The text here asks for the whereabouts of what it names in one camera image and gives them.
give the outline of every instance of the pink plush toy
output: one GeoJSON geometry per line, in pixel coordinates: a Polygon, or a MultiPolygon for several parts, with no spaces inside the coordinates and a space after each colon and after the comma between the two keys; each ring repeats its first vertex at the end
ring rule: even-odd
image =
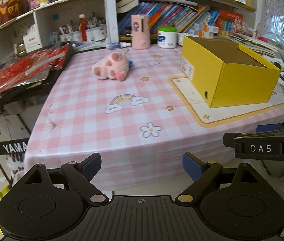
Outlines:
{"type": "Polygon", "coordinates": [[[127,57],[118,52],[113,52],[93,65],[92,73],[99,80],[117,79],[125,80],[128,72],[127,57]]]}

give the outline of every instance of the pink checkered tablecloth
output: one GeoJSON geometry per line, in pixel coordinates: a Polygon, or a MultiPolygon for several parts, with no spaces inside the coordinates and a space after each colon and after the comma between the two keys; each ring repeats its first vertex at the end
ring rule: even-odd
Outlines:
{"type": "Polygon", "coordinates": [[[259,124],[284,121],[281,105],[204,127],[169,82],[184,76],[181,47],[130,48],[126,56],[133,67],[123,82],[97,80],[91,74],[91,66],[109,53],[102,49],[72,58],[32,131],[25,171],[36,163],[58,168],[98,152],[102,169],[92,183],[101,190],[127,189],[183,174],[186,151],[203,161],[227,162],[234,153],[223,146],[225,132],[254,131],[259,124]]]}

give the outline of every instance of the cloud print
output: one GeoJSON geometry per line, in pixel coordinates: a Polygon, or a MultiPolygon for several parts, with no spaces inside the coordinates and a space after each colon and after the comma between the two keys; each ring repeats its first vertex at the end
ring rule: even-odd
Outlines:
{"type": "Polygon", "coordinates": [[[136,105],[142,104],[142,103],[144,103],[144,102],[148,102],[148,101],[149,101],[148,98],[144,98],[144,97],[142,97],[142,96],[134,97],[134,98],[131,100],[131,105],[136,106],[136,105]]]}
{"type": "Polygon", "coordinates": [[[122,105],[119,104],[110,104],[106,106],[105,113],[110,114],[112,112],[116,112],[118,110],[123,109],[122,105]]]}

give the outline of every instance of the yellow star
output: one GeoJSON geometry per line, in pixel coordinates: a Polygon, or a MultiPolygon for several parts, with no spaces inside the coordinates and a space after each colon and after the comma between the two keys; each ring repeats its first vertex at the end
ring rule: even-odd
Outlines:
{"type": "Polygon", "coordinates": [[[146,82],[146,81],[149,81],[150,79],[149,79],[149,77],[142,77],[142,78],[140,78],[140,80],[146,82]]]}

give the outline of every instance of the red bottle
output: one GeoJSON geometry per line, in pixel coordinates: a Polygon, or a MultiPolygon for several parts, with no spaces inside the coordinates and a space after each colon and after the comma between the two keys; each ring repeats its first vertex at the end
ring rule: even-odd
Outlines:
{"type": "Polygon", "coordinates": [[[85,21],[85,15],[80,14],[80,30],[82,33],[82,41],[87,42],[86,37],[86,21],[85,21]]]}

